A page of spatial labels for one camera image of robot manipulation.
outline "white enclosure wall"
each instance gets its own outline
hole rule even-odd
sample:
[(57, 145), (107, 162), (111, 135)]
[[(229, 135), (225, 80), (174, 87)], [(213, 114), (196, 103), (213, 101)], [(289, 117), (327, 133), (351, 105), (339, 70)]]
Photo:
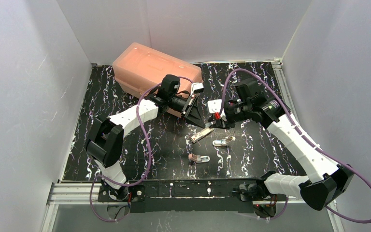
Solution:
[(311, 0), (57, 0), (91, 63), (132, 42), (189, 61), (281, 57)]
[[(304, 128), (371, 180), (371, 1), (313, 1), (283, 62)], [(338, 209), (371, 218), (371, 191), (355, 177)], [(371, 231), (342, 222), (346, 231)]]
[(0, 231), (39, 231), (90, 75), (56, 0), (0, 0)]

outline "black bracket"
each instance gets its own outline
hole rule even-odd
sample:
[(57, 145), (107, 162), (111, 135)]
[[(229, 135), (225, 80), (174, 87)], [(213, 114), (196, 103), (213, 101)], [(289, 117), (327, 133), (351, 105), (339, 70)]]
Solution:
[(227, 120), (214, 119), (211, 116), (208, 121), (215, 120), (215, 122), (210, 128), (230, 129), (235, 127), (236, 122), (246, 119), (252, 119), (267, 128), (271, 123), (279, 122), (278, 118), (285, 114), (275, 97), (266, 96), (263, 86), (259, 86), (257, 80), (240, 81), (235, 85), (235, 89), (238, 93), (238, 101), (229, 100), (224, 104)]
[(188, 98), (177, 96), (177, 90), (180, 85), (180, 78), (174, 75), (166, 75), (161, 82), (161, 86), (150, 91), (145, 99), (150, 100), (158, 106), (159, 115), (168, 109), (180, 112), (187, 123), (205, 128), (205, 122), (200, 114), (198, 106), (198, 97), (193, 94)]
[[(171, 210), (253, 213), (252, 203), (240, 201), (239, 194), (235, 193), (233, 188), (240, 184), (255, 182), (256, 180), (252, 178), (144, 180), (140, 185), (127, 188), (128, 193), (132, 194), (130, 213)], [(117, 201), (104, 192), (103, 186), (100, 187), (99, 202)]]
[(85, 143), (87, 153), (103, 164), (105, 168), (112, 166), (119, 159), (123, 147), (124, 129), (110, 119), (102, 120), (95, 117)]
[(338, 167), (332, 175), (325, 174), (324, 180), (300, 184), (301, 197), (312, 209), (322, 210), (348, 188), (354, 173), (339, 164)]
[(234, 191), (240, 194), (239, 198), (241, 201), (255, 201), (271, 196), (272, 194), (265, 186), (265, 180), (274, 173), (275, 171), (269, 171), (260, 178), (255, 179), (255, 182), (242, 184), (239, 188), (235, 188)]
[(121, 187), (119, 190), (116, 190), (101, 180), (98, 202), (127, 202), (130, 195), (130, 202), (143, 202), (145, 200), (144, 186)]

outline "black marble surface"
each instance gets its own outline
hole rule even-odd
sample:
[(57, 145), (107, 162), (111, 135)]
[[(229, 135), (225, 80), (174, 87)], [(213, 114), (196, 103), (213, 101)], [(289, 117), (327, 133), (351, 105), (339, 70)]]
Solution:
[[(278, 84), (269, 62), (204, 63), (197, 66), (202, 69), (204, 81), (204, 92), (200, 94), (202, 106), (200, 112), (206, 121), (209, 113), (205, 103), (220, 98), (223, 82), (228, 73), (235, 68), (253, 71), (279, 94)], [(228, 98), (237, 97), (233, 83), (245, 78), (250, 77), (240, 72), (231, 79), (227, 90)], [(83, 148), (93, 117), (117, 114), (135, 105), (137, 100), (122, 91), (114, 80), (111, 66), (93, 68), (63, 181), (89, 181), (100, 172)], [(148, 130), (154, 157), (148, 179), (247, 178), (259, 177), (267, 171), (305, 175), (304, 170), (284, 145), (258, 123), (250, 120), (238, 123), (231, 130), (216, 129), (195, 144), (188, 139), (201, 129), (188, 125), (168, 113), (146, 122), (145, 128)], [(229, 135), (237, 138), (229, 147), (213, 147), (213, 140)], [(143, 133), (140, 128), (136, 128), (125, 138), (120, 159), (128, 180), (139, 179), (145, 171), (145, 151)], [(211, 160), (208, 163), (189, 165), (188, 154), (191, 152), (210, 156)]]

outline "wire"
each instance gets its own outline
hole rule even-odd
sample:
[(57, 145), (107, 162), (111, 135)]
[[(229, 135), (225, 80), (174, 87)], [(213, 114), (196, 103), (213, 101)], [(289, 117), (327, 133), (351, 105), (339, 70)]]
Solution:
[(130, 209), (130, 201), (131, 201), (131, 193), (130, 193), (130, 196), (128, 197), (128, 201), (127, 201), (127, 206), (128, 206), (129, 209)]
[(264, 207), (262, 207), (262, 206), (257, 206), (258, 208), (258, 210), (261, 212), (261, 213), (265, 213), (266, 215), (268, 215), (268, 216), (270, 216), (270, 217), (272, 217), (269, 213), (268, 213), (268, 211), (266, 211), (265, 210), (265, 208)]
[[(286, 114), (286, 117), (288, 118), (289, 122), (291, 123), (291, 125), (295, 128), (295, 130), (298, 132), (298, 134), (301, 136), (302, 139), (304, 139), (311, 147), (315, 147), (315, 144), (313, 144), (311, 142), (310, 139), (308, 139), (305, 134), (303, 134), (303, 132), (299, 129), (299, 126), (296, 126), (297, 124), (295, 123), (295, 121), (292, 119), (291, 117), (291, 114), (290, 112), (288, 111), (288, 109), (286, 108), (286, 106), (284, 105), (284, 103), (282, 102), (282, 100), (279, 98), (279, 96), (273, 91), (273, 89), (271, 87), (269, 87), (267, 85), (267, 83), (265, 83), (265, 81), (263, 81), (259, 76), (255, 75), (253, 72), (250, 72), (246, 69), (234, 69), (232, 70), (226, 80), (225, 80), (225, 83), (224, 83), (224, 88), (223, 88), (223, 95), (221, 97), (221, 109), (220, 109), (220, 115), (221, 113), (223, 112), (224, 110), (224, 103), (225, 103), (225, 95), (226, 95), (226, 91), (227, 91), (227, 86), (228, 86), (228, 82), (230, 80), (230, 78), (232, 77), (232, 75), (238, 71), (242, 71), (242, 72), (245, 72), (245, 73), (248, 73), (250, 74), (251, 76), (253, 76), (255, 79), (257, 79), (261, 84), (263, 84), (269, 91), (270, 93), (275, 97), (275, 99), (278, 101), (278, 103), (281, 105), (282, 109), (284, 110), (285, 114)], [(351, 172), (353, 172), (355, 175), (359, 176), (360, 179), (362, 179), (367, 185), (368, 187), (371, 189), (371, 182), (366, 178), (364, 177), (360, 172), (358, 172), (357, 170), (355, 170), (354, 168), (352, 168), (351, 166), (347, 165), (346, 163), (338, 160), (337, 158), (329, 155), (328, 153), (326, 153), (325, 151), (323, 151), (322, 149), (320, 148), (316, 148), (316, 151), (318, 151), (319, 153), (321, 153), (322, 155), (334, 160), (335, 162), (339, 163), (340, 165), (342, 165), (343, 167), (349, 169)], [(340, 213), (338, 213), (337, 211), (334, 211), (333, 209), (331, 209), (330, 207), (326, 206), (326, 208), (333, 212), (334, 214), (340, 216), (341, 218), (343, 219), (346, 219), (348, 221), (352, 221), (352, 222), (356, 222), (356, 223), (362, 223), (362, 224), (368, 224), (368, 223), (371, 223), (371, 219), (369, 220), (358, 220), (358, 219), (354, 219), (354, 218), (350, 218), (350, 217), (347, 217), (347, 216), (344, 216)]]
[(180, 91), (180, 92), (178, 92), (177, 94), (180, 94), (180, 93), (185, 93), (185, 94), (187, 94), (188, 96), (190, 96), (190, 92), (188, 92), (187, 90)]
[(266, 206), (271, 206), (272, 202), (274, 201), (274, 196), (271, 197), (271, 202)]
[(127, 205), (120, 206), (119, 210), (118, 210), (117, 213), (116, 213), (116, 216), (114, 217), (115, 220), (121, 220), (121, 218), (120, 218), (120, 219), (116, 219), (116, 218), (117, 218), (117, 215), (119, 215), (120, 211), (121, 211), (122, 209), (126, 208), (126, 207), (127, 207)]
[[(180, 78), (180, 79), (185, 79), (185, 80), (187, 80), (187, 81), (193, 83), (193, 81), (190, 80), (190, 79), (187, 78), (187, 77), (179, 76), (179, 78)], [(132, 183), (132, 184), (119, 183), (119, 182), (116, 182), (116, 181), (114, 181), (114, 180), (112, 180), (112, 179), (110, 179), (110, 178), (108, 178), (108, 177), (106, 177), (106, 176), (100, 175), (100, 174), (96, 175), (96, 176), (93, 178), (92, 186), (91, 186), (91, 188), (90, 188), (90, 195), (89, 195), (89, 197), (90, 197), (90, 199), (89, 199), (90, 207), (92, 208), (92, 211), (93, 211), (93, 213), (96, 215), (96, 217), (97, 217), (98, 219), (102, 220), (102, 221), (105, 221), (105, 222), (115, 222), (115, 221), (120, 221), (120, 220), (122, 220), (124, 217), (126, 217), (126, 215), (124, 215), (122, 218), (120, 218), (120, 219), (118, 219), (118, 220), (109, 220), (109, 219), (102, 218), (102, 217), (101, 217), (101, 216), (96, 212), (95, 207), (93, 206), (93, 203), (92, 203), (92, 193), (93, 193), (93, 187), (94, 187), (94, 185), (95, 185), (96, 179), (97, 179), (98, 177), (102, 177), (102, 178), (104, 178), (104, 179), (110, 181), (111, 183), (113, 183), (113, 184), (115, 184), (115, 185), (120, 185), (120, 186), (124, 186), (124, 187), (131, 187), (131, 186), (138, 185), (138, 184), (141, 183), (143, 180), (145, 180), (146, 177), (147, 177), (147, 175), (148, 175), (148, 173), (149, 173), (149, 171), (150, 171), (153, 155), (152, 155), (152, 153), (151, 153), (151, 146), (150, 146), (150, 140), (148, 139), (148, 134), (147, 134), (147, 132), (146, 132), (146, 129), (144, 128), (144, 124), (143, 124), (143, 122), (142, 122), (142, 119), (140, 118), (140, 114), (139, 114), (139, 106), (140, 106), (140, 102), (144, 99), (144, 97), (146, 96), (146, 94), (147, 94), (148, 92), (150, 92), (152, 89), (159, 87), (160, 85), (161, 85), (161, 82), (158, 83), (157, 85), (155, 85), (155, 86), (149, 88), (148, 90), (146, 90), (146, 91), (141, 95), (141, 97), (139, 98), (139, 101), (137, 102), (137, 107), (136, 107), (136, 116), (137, 116), (137, 120), (139, 121), (140, 128), (141, 128), (142, 131), (143, 131), (143, 134), (144, 134), (144, 137), (145, 137), (145, 140), (146, 140), (146, 144), (147, 144), (147, 151), (148, 151), (147, 168), (146, 168), (146, 170), (144, 171), (143, 176), (140, 178), (140, 180), (138, 180), (138, 181), (136, 181), (136, 182), (134, 182), (134, 183)]]
[(275, 202), (272, 206), (276, 205), (276, 202), (278, 201), (278, 195), (275, 195)]
[[(287, 205), (288, 205), (288, 197), (286, 197), (284, 207), (282, 208), (281, 212), (278, 215), (275, 215), (274, 217), (268, 217), (268, 218), (262, 218), (262, 217), (260, 217), (260, 219), (263, 219), (263, 220), (268, 220), (268, 219), (269, 220), (274, 220), (274, 219), (279, 218), (285, 212)], [(252, 217), (250, 215), (245, 215), (245, 214), (239, 214), (239, 215), (242, 215), (244, 217), (249, 217), (249, 218), (258, 218), (258, 217)]]
[(127, 195), (126, 195), (123, 199), (121, 199), (121, 200), (117, 199), (117, 200), (115, 200), (115, 201), (117, 201), (117, 202), (122, 202), (122, 201), (124, 201), (125, 199), (127, 199), (128, 196), (129, 196), (129, 193), (127, 193)]

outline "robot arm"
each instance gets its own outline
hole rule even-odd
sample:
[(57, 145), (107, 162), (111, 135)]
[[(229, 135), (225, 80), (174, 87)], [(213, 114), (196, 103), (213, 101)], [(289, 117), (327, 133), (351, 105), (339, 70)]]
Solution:
[[(187, 123), (205, 127), (197, 106), (198, 96), (204, 90), (203, 85), (192, 83), (188, 98), (177, 96), (179, 86), (179, 77), (166, 75), (161, 86), (151, 90), (145, 100), (140, 102), (140, 105), (135, 105), (117, 115), (109, 116), (107, 119), (94, 118), (85, 149), (104, 176), (118, 183), (125, 183), (127, 180), (118, 161), (124, 137), (140, 125), (136, 115), (137, 107), (143, 123), (156, 118), (171, 108), (180, 112)], [(118, 184), (108, 180), (105, 182), (116, 190), (121, 189)]]
[(304, 199), (313, 209), (322, 210), (346, 190), (354, 174), (317, 152), (315, 149), (318, 145), (311, 147), (307, 144), (301, 136), (307, 136), (311, 142), (313, 140), (299, 126), (294, 116), (290, 115), (295, 126), (275, 98), (265, 96), (256, 80), (247, 79), (235, 87), (240, 99), (226, 102), (221, 115), (218, 113), (221, 100), (208, 102), (209, 112), (213, 113), (210, 127), (230, 129), (235, 127), (235, 122), (246, 119), (259, 122), (288, 148), (307, 173), (307, 176), (291, 176), (268, 172), (256, 185), (246, 186), (248, 193), (259, 193), (262, 197), (269, 194), (295, 196)]

